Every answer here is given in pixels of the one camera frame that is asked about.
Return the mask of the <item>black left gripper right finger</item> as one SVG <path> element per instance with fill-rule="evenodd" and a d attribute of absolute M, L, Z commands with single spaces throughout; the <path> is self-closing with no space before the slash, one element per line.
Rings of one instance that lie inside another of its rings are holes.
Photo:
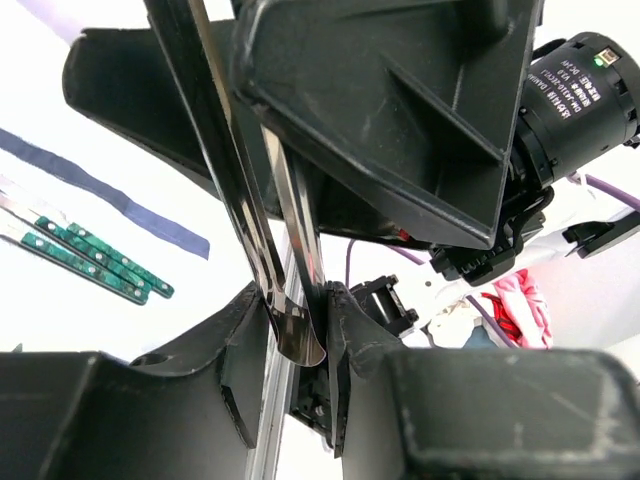
<path fill-rule="evenodd" d="M 410 348 L 327 288 L 331 443 L 347 479 L 635 479 L 639 394 L 586 350 Z"/>

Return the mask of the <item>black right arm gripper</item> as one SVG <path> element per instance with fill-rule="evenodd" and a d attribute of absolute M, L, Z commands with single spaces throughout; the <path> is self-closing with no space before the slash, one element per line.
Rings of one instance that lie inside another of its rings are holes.
<path fill-rule="evenodd" d="M 364 206 L 330 232 L 503 273 L 551 186 L 639 132 L 639 65 L 583 32 L 532 50 L 537 1 L 251 1 L 231 83 Z"/>

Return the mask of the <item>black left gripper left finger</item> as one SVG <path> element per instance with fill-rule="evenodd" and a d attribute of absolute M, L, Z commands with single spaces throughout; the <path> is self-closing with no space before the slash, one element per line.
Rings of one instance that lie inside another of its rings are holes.
<path fill-rule="evenodd" d="M 5 479 L 242 479 L 256 446 L 265 306 L 254 284 L 125 363 L 100 352 L 1 357 Z"/>

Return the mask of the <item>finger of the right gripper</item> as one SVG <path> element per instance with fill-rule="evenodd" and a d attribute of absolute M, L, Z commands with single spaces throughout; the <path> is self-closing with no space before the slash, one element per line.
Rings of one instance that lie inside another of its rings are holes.
<path fill-rule="evenodd" d="M 202 54 L 195 26 L 165 27 L 178 53 Z M 220 200 L 202 156 L 189 114 L 174 81 L 156 29 L 84 29 L 72 42 L 62 73 L 66 103 L 172 168 Z M 248 106 L 230 99 L 267 217 L 284 221 L 261 122 Z"/>

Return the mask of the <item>metal tongs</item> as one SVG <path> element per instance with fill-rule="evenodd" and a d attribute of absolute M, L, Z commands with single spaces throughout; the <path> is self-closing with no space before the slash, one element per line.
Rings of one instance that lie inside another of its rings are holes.
<path fill-rule="evenodd" d="M 285 292 L 284 270 L 206 8 L 201 1 L 148 1 L 145 6 L 204 160 L 260 286 L 278 349 L 297 365 L 316 366 L 326 351 L 309 309 Z"/>

